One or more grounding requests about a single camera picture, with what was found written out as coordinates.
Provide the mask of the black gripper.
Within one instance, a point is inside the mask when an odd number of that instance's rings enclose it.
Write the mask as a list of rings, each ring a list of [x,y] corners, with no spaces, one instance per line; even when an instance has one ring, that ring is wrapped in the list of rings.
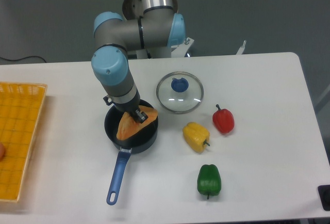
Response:
[[[140,110],[139,103],[140,103],[140,96],[135,95],[129,101],[122,98],[115,98],[110,96],[103,97],[104,102],[106,105],[110,106],[114,104],[116,109],[121,112],[128,112],[130,116],[136,123],[143,123],[148,119],[148,115]]]

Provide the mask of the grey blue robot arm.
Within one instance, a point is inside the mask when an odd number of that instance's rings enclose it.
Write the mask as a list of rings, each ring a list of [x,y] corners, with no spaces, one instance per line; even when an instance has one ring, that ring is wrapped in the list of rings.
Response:
[[[92,69],[107,92],[106,99],[138,123],[148,119],[140,110],[140,95],[131,75],[127,53],[158,47],[171,48],[186,38],[184,18],[174,11],[172,0],[141,0],[142,15],[124,20],[103,12],[94,21],[95,53]]]

